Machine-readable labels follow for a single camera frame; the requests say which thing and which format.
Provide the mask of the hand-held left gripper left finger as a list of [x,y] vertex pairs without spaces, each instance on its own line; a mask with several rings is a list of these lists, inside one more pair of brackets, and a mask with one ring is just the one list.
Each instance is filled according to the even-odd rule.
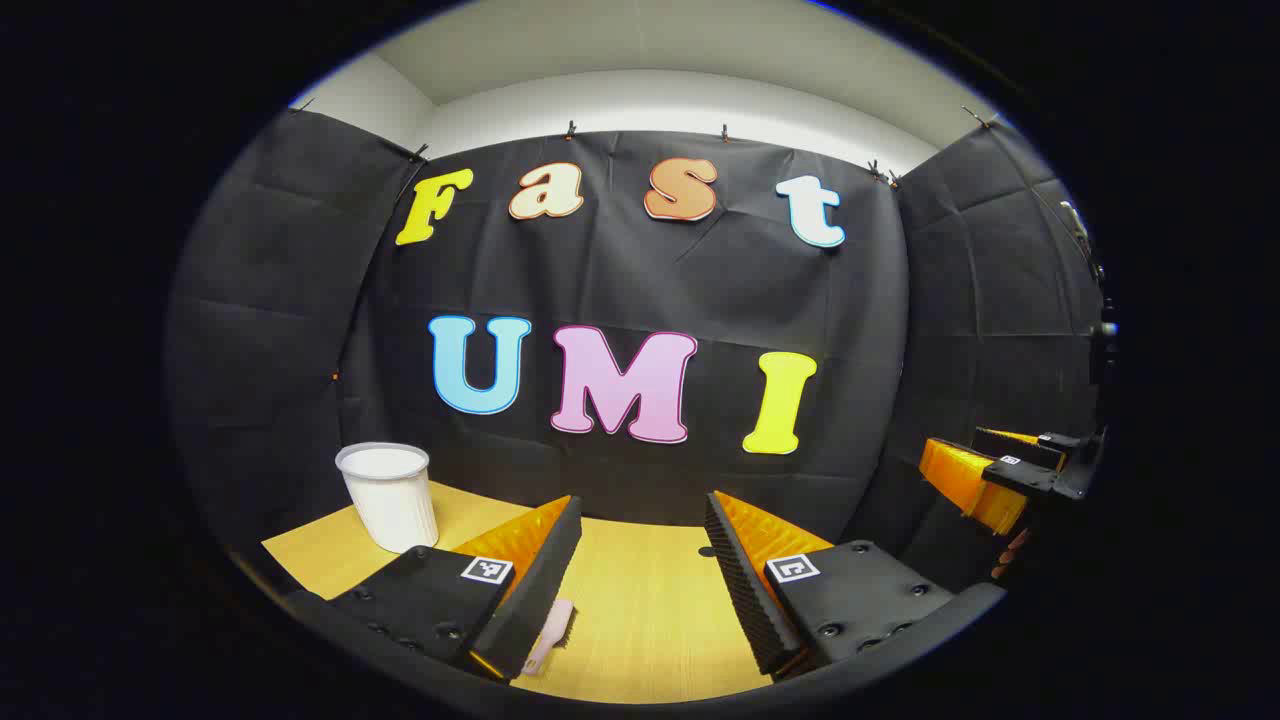
[[285,533],[298,618],[375,667],[410,682],[508,683],[564,615],[561,584],[582,534],[564,496],[452,550],[378,547],[344,509]]

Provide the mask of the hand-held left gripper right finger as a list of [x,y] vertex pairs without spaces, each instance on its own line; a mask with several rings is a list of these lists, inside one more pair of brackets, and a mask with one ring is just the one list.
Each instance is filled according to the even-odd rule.
[[776,682],[865,653],[954,593],[868,539],[833,544],[724,492],[704,528],[759,671]]

